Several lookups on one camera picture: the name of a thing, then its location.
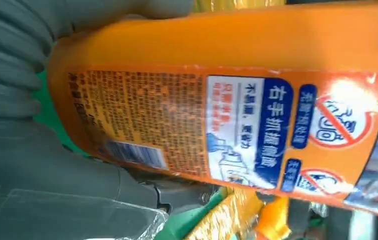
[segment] gloved hand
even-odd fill
[[[125,14],[161,19],[189,13],[191,0],[0,0],[0,187],[119,199],[120,168],[72,154],[32,121],[35,72],[54,42]]]

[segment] warning icon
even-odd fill
[[[360,142],[372,124],[369,111],[354,109],[330,96],[317,101],[312,119],[310,139],[327,148],[343,148]]]
[[[301,171],[296,190],[313,195],[335,195],[340,192],[342,178],[323,169]]]

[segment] gray surface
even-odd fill
[[[311,216],[309,206],[308,201],[290,199],[287,225],[293,233],[304,233],[308,229]]]
[[[326,218],[326,238],[328,240],[348,240],[352,211],[329,207]]]
[[[40,88],[34,73],[44,69],[59,37],[126,13],[184,15],[190,4],[190,0],[0,0],[0,194],[20,188],[154,207],[153,192],[136,185],[122,169],[64,150],[51,130],[34,123],[39,102],[30,92]]]
[[[0,240],[152,240],[166,219],[105,198],[26,190],[0,196]]]

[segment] orange bottle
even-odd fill
[[[378,212],[378,4],[120,22],[61,40],[48,79],[93,156]]]

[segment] orange label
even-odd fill
[[[67,72],[111,162],[378,212],[378,73],[203,67]]]

